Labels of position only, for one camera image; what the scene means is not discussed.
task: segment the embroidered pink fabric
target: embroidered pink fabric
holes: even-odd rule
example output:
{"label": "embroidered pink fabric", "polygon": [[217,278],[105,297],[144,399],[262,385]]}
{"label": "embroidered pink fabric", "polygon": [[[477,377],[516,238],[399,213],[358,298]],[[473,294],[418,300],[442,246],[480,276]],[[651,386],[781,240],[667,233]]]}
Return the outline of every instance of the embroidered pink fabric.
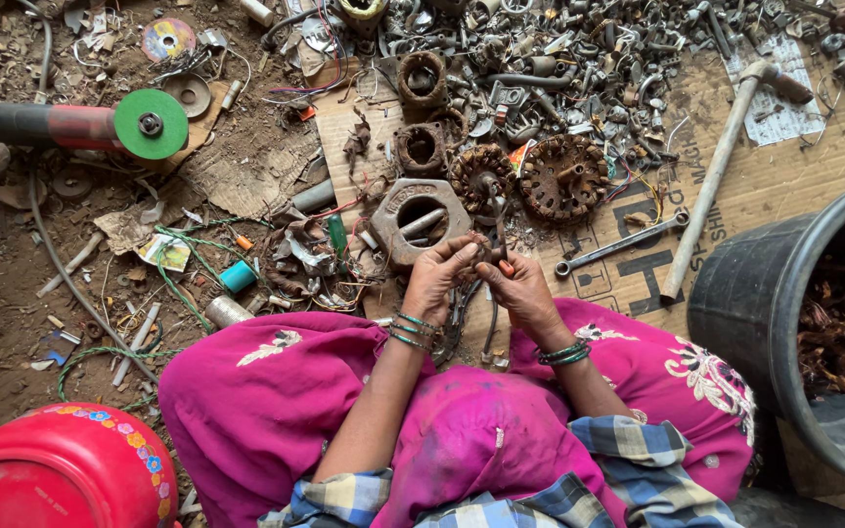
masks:
{"label": "embroidered pink fabric", "polygon": [[[751,457],[751,393],[725,363],[662,330],[576,299],[557,299],[572,330],[624,402],[669,420],[695,446],[685,468],[724,501]],[[254,318],[202,339],[165,369],[158,397],[178,458],[215,528],[254,526],[288,504],[334,438],[387,339],[338,314]],[[494,374],[427,363],[393,457],[391,496],[376,526],[411,526],[429,508],[491,491],[532,495],[573,471],[624,526],[623,503],[565,424],[570,409],[534,343],[511,335],[511,368]],[[718,466],[703,459],[715,454]]]}

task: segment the combination wrench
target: combination wrench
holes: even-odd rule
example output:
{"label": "combination wrench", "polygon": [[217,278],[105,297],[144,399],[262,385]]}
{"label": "combination wrench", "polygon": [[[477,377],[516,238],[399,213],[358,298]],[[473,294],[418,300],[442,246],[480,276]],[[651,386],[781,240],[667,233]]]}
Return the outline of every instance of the combination wrench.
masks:
{"label": "combination wrench", "polygon": [[572,260],[562,260],[557,262],[556,268],[554,269],[556,271],[556,276],[568,277],[569,274],[573,272],[573,270],[585,266],[593,260],[603,258],[606,255],[611,255],[612,253],[622,250],[631,244],[638,243],[643,241],[644,239],[651,238],[652,236],[657,235],[659,233],[663,233],[668,229],[672,229],[674,227],[683,227],[689,222],[689,214],[686,214],[685,212],[678,212],[676,215],[674,215],[672,219],[667,220],[666,222],[661,222],[657,225],[652,225],[651,227],[641,229],[638,233],[635,233],[630,237],[625,237],[620,241],[611,243],[604,247],[600,247],[592,253],[587,253],[582,257],[574,258]]}

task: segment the hammer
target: hammer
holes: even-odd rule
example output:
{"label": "hammer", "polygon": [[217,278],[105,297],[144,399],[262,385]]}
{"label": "hammer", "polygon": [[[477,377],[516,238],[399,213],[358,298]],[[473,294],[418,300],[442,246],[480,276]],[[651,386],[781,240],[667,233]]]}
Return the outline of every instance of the hammer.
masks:
{"label": "hammer", "polygon": [[670,264],[670,272],[660,289],[661,301],[672,303],[680,291],[680,284],[684,282],[684,275],[690,265],[690,258],[693,257],[693,250],[699,241],[699,234],[703,231],[706,223],[706,216],[709,214],[712,202],[715,200],[716,190],[722,180],[722,174],[726,171],[729,157],[733,154],[735,140],[739,137],[742,123],[745,121],[745,114],[748,113],[748,105],[755,96],[758,83],[765,83],[777,90],[781,95],[792,102],[806,104],[814,99],[813,92],[809,88],[794,81],[781,72],[767,60],[758,60],[749,65],[739,79],[739,89],[735,94],[733,110],[726,119],[726,126],[722,129],[722,135],[712,153],[709,169],[706,171],[706,179],[699,188],[697,202],[690,208],[690,223],[687,230],[680,238],[680,246],[677,254]]}

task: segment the woman's hand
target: woman's hand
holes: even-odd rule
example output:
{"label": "woman's hand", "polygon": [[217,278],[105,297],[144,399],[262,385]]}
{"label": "woman's hand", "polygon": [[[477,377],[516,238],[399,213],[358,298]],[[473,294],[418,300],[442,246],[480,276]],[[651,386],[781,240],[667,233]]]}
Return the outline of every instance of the woman's hand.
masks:
{"label": "woman's hand", "polygon": [[449,289],[458,273],[478,255],[478,244],[485,241],[478,233],[469,233],[441,242],[423,253],[413,265],[401,311],[436,327],[445,324]]}
{"label": "woman's hand", "polygon": [[479,262],[475,271],[491,286],[491,296],[499,305],[508,309],[523,329],[544,352],[556,352],[576,342],[549,292],[540,265],[531,258],[513,251],[507,252],[507,261],[513,266],[513,276],[505,277],[500,270]]}

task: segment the red plastic container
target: red plastic container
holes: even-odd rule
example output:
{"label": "red plastic container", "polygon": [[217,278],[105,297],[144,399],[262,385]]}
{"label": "red plastic container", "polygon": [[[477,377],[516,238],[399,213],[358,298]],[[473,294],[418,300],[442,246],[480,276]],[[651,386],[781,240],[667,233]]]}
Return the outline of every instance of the red plastic container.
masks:
{"label": "red plastic container", "polygon": [[0,527],[175,525],[175,466],[131,414],[62,403],[0,426]]}

